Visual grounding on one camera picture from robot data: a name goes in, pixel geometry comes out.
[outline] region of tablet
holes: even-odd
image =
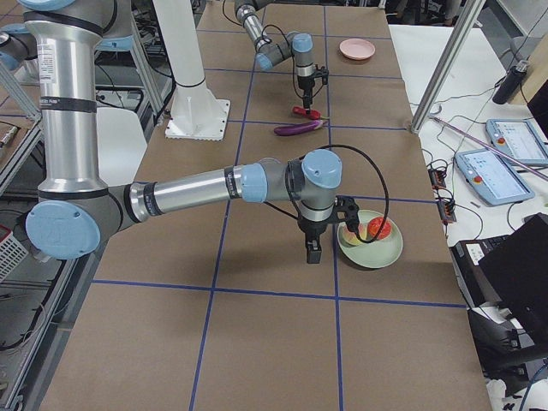
[[[491,143],[525,165],[548,165],[548,147],[528,120],[488,120]]]
[[[534,197],[534,192],[517,172],[489,150],[459,152],[455,160],[470,187],[490,206]]]

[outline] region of table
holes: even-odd
[[[402,68],[402,77],[405,80],[408,99],[412,108],[414,108],[420,102],[426,85],[432,77],[434,68],[450,36],[451,29],[446,27],[390,26],[390,33],[394,39],[397,58]],[[417,44],[421,44],[420,58],[417,58]],[[492,96],[490,89],[504,74],[505,69],[489,45],[485,35],[480,29],[473,29],[450,71],[450,75],[438,96],[438,101],[468,94],[474,96],[451,99],[442,103],[442,112],[439,116],[446,121],[455,115],[475,119],[480,113],[477,118],[478,122],[484,122],[490,118],[523,119],[531,117],[531,112],[524,105],[498,105],[490,101]],[[536,121],[532,121],[540,135],[543,135]],[[473,124],[461,117],[455,118],[451,123],[460,129],[469,129],[469,133],[476,138],[485,142],[488,141],[485,125],[483,124]],[[450,162],[453,152],[436,140],[440,129],[433,121],[427,122],[420,131],[420,141],[422,146],[433,154],[434,158],[443,158]],[[462,137],[446,130],[440,135],[439,139],[457,148]],[[481,147],[465,140],[459,148],[459,152],[478,148]],[[430,162],[427,154],[425,159],[427,163]],[[460,172],[457,171],[453,178],[452,167],[449,169],[446,180],[449,189],[455,194],[457,204],[476,211],[482,217],[484,227],[481,231],[481,237],[491,237],[510,234],[513,229],[521,226],[522,218],[527,215],[540,211],[547,212],[548,185],[546,182],[528,173],[521,176],[524,177],[536,196],[531,200],[512,206],[509,214],[511,227],[507,223],[510,205],[497,207],[486,205],[464,181]],[[456,217],[457,223],[450,224],[448,229],[447,242],[449,246],[455,245],[460,240],[472,239],[480,232],[480,221],[470,211],[457,208]]]
[[[384,12],[271,4],[263,19],[313,35],[331,72],[314,107],[330,126],[272,133],[299,121],[289,114],[298,104],[291,65],[255,71],[247,35],[223,19],[220,2],[208,3],[200,49],[208,86],[232,102],[226,135],[166,140],[159,128],[137,179],[351,144],[384,172],[401,258],[360,270],[330,229],[322,263],[306,265],[302,233],[264,205],[154,218],[110,240],[41,409],[491,409],[420,141],[405,129],[411,112]],[[338,54],[356,36],[375,44],[371,61]],[[382,211],[373,171],[337,153],[341,194]]]

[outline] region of plate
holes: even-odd
[[[348,39],[339,45],[341,53],[352,60],[366,60],[375,54],[373,43],[364,39]]]
[[[360,210],[358,217],[360,223],[367,224],[375,217],[382,217],[383,214],[371,210]],[[337,241],[344,255],[366,268],[383,268],[392,263],[395,263],[400,258],[403,250],[402,232],[391,219],[388,219],[392,225],[392,232],[383,240],[372,242],[371,244],[361,244],[359,246],[349,246],[343,236],[340,234],[341,229],[345,227],[345,223],[340,223],[337,228]]]

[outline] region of green plate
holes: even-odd
[[[375,217],[382,217],[383,214],[371,210],[360,210],[358,212],[360,223],[367,224]],[[392,232],[383,240],[372,242],[371,244],[360,244],[359,246],[350,246],[341,234],[341,229],[345,223],[340,223],[337,229],[337,240],[339,247],[344,255],[355,262],[357,265],[367,268],[382,268],[390,265],[400,257],[403,250],[402,232],[391,219],[388,219],[392,226]]]

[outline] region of device screen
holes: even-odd
[[[527,193],[502,160],[492,152],[471,153],[466,159],[497,200]]]
[[[497,122],[497,127],[514,158],[544,160],[545,153],[525,122]]]

